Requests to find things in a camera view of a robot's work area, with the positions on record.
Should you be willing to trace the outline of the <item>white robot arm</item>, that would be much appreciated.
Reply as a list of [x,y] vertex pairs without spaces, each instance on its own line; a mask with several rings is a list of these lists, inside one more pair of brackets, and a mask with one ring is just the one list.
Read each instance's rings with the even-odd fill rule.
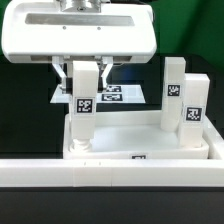
[[12,0],[2,51],[12,63],[146,63],[157,43],[150,5],[123,0]]

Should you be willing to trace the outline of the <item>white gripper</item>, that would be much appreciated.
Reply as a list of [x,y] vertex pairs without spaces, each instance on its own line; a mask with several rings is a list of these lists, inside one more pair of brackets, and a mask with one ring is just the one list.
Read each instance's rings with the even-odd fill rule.
[[12,1],[5,9],[1,44],[12,63],[52,61],[63,94],[71,93],[63,61],[96,60],[102,92],[113,61],[146,63],[157,48],[151,6],[106,2],[93,12],[59,1]]

